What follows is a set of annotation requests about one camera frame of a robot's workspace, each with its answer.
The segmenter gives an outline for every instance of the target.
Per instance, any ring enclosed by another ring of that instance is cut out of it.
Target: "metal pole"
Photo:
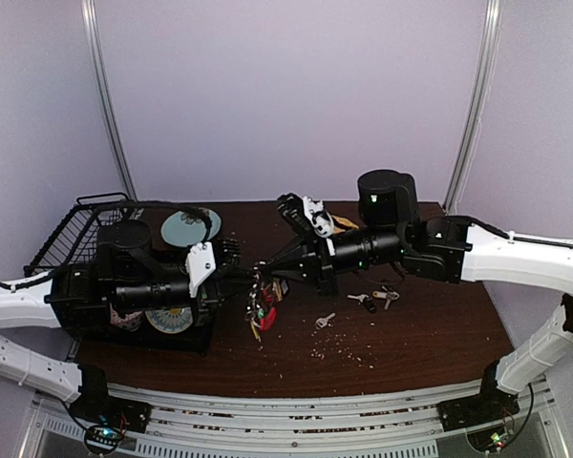
[[[136,189],[134,188],[132,175],[130,174],[130,170],[127,166],[123,144],[121,143],[121,137],[118,133],[115,110],[108,90],[108,79],[106,78],[104,57],[102,55],[102,47],[99,40],[99,29],[97,27],[96,0],[82,0],[82,9],[87,41],[89,42],[89,49],[94,61],[95,80],[99,91],[102,113],[104,114],[104,124],[106,125],[106,131],[113,150],[113,156],[115,157],[117,172],[128,196],[137,200],[138,197],[136,195]]]
[[[467,177],[473,148],[475,146],[481,108],[488,91],[490,74],[495,59],[497,42],[499,40],[500,4],[500,0],[488,0],[487,2],[486,23],[484,24],[484,32],[479,49],[476,82],[471,98],[471,105],[469,106],[469,115],[467,116],[465,130],[460,141],[460,148],[456,158],[455,169],[453,170],[450,180],[450,186],[448,187],[448,193],[443,203],[443,208],[448,214],[452,214],[455,211],[464,180]]]

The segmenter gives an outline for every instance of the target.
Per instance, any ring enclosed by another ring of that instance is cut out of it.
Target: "red keychain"
[[[261,327],[262,331],[267,331],[269,328],[274,324],[276,321],[276,307],[271,307],[267,315],[261,318]]]

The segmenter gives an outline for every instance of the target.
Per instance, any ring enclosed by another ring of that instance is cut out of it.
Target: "wooden table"
[[[240,241],[243,266],[268,258],[292,238],[273,202],[212,203],[223,234]],[[357,220],[354,202],[329,202],[334,215]],[[441,215],[421,204],[421,214]],[[365,272],[392,278],[388,266]],[[244,298],[224,306],[204,358],[197,354],[141,350],[84,342],[78,360],[103,368],[110,382],[181,393],[236,397],[318,397],[386,393],[477,379],[486,365],[510,352],[482,284],[443,284],[408,277],[401,299],[368,313],[347,294],[371,294],[352,274],[339,278],[340,296],[321,298],[311,286],[291,284],[278,319],[254,341],[244,322]],[[334,312],[333,327],[314,322]]]

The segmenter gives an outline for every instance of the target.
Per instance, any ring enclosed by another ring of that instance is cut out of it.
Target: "metal frame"
[[[469,174],[469,166],[473,157],[478,137],[479,117],[484,99],[490,87],[490,75],[495,61],[497,43],[499,41],[499,21],[501,15],[501,0],[488,0],[486,6],[486,22],[481,38],[479,59],[477,63],[476,82],[469,106],[469,114],[465,123],[465,130],[460,141],[455,169],[450,179],[448,193],[443,208],[449,215],[456,211],[460,194]]]
[[[542,415],[553,456],[568,458],[545,379],[538,379],[533,387],[534,409]],[[134,456],[400,458],[409,451],[412,458],[434,458],[436,440],[466,432],[443,432],[436,404],[478,392],[479,381],[391,394],[309,399],[221,398],[121,385],[111,385],[110,390],[115,396],[153,406],[147,432],[128,433],[119,448]],[[525,393],[520,395],[517,419],[526,415],[529,401]],[[80,429],[54,399],[39,395],[32,410],[18,456],[35,456],[42,431],[81,440]]]
[[[108,79],[106,77],[104,57],[99,40],[99,28],[97,27],[96,0],[82,0],[81,6],[83,9],[83,23],[85,25],[85,32],[87,33],[89,49],[94,61],[95,80],[99,91],[102,113],[104,114],[104,123],[113,150],[113,156],[115,157],[117,172],[128,196],[137,200],[136,189],[134,188],[132,175],[127,166],[127,159],[125,158],[123,144],[121,143],[121,137],[118,132],[115,109],[108,90]]]

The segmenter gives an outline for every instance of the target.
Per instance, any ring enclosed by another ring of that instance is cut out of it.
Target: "silver key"
[[[334,313],[331,313],[330,315],[326,316],[325,318],[319,318],[318,320],[316,320],[316,323],[314,324],[314,326],[316,327],[316,329],[322,329],[323,327],[326,327],[329,324],[329,320],[331,318],[333,318],[335,316]]]
[[[365,299],[368,299],[369,296],[368,296],[367,294],[359,294],[358,296],[354,296],[353,294],[348,294],[348,295],[347,295],[347,298],[348,298],[348,299],[354,299],[354,300],[356,300],[356,301],[362,302],[362,301],[364,301]]]
[[[396,291],[373,291],[373,296],[377,299],[386,299],[384,302],[384,309],[388,310],[392,301],[399,299],[399,293]]]

